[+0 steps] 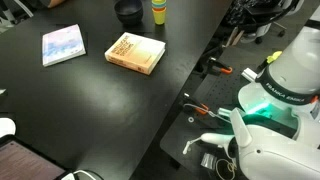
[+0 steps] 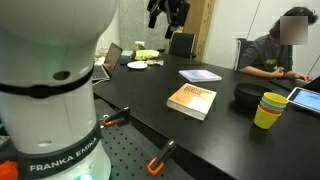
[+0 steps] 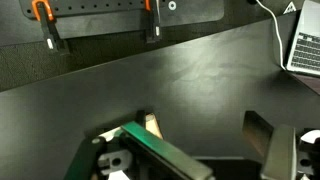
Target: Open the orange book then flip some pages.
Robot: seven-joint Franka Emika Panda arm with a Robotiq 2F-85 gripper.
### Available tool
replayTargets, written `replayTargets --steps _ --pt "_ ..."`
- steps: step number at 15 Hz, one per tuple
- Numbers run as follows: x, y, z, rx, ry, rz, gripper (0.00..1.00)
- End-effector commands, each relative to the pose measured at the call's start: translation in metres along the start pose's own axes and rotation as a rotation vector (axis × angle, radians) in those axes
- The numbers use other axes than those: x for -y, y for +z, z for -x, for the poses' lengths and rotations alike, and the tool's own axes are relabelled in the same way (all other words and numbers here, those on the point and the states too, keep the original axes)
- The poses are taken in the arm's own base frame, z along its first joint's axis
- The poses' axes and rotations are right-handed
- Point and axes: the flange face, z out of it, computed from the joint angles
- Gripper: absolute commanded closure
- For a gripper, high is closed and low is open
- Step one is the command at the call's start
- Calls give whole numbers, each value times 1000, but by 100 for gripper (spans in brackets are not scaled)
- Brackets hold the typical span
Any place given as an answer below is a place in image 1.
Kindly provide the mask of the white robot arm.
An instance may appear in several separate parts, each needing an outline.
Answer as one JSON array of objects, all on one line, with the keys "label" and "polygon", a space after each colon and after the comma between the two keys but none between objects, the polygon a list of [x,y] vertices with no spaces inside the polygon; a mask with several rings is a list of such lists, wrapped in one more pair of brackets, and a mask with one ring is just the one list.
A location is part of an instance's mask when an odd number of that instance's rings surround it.
[{"label": "white robot arm", "polygon": [[233,133],[200,139],[225,150],[249,180],[320,180],[320,7],[296,38],[239,90]]}]

